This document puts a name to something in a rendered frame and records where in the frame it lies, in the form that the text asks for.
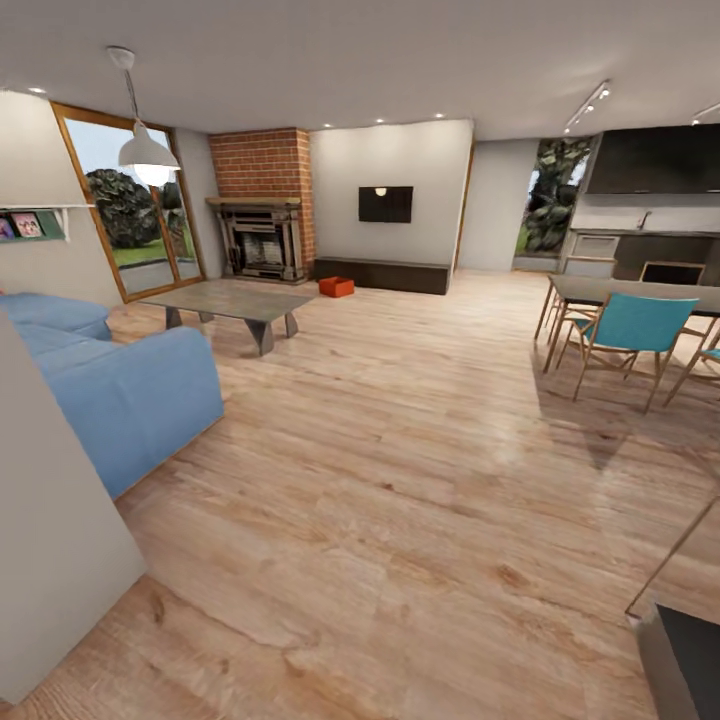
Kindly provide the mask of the storage box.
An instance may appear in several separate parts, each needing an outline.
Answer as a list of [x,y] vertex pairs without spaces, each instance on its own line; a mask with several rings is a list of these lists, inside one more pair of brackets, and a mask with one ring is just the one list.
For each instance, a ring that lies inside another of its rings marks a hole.
[[327,297],[339,298],[353,294],[353,280],[335,277],[326,280],[320,280],[319,293]]

